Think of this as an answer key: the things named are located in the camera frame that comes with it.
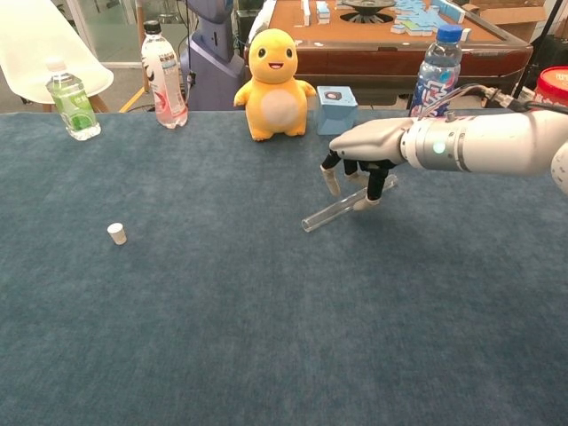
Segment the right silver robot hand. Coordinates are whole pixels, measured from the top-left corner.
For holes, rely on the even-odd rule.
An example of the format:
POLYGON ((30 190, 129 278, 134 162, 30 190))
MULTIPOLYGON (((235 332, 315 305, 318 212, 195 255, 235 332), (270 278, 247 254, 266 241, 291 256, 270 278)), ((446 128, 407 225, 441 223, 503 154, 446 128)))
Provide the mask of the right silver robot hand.
POLYGON ((390 170, 406 161, 400 151, 400 139, 413 124, 410 117, 376 119, 333 138, 320 165, 329 192, 334 196, 341 192, 335 166, 343 162, 344 174, 351 180, 360 180, 361 170, 368 173, 367 194, 355 202, 353 209, 361 211, 378 205, 390 170))

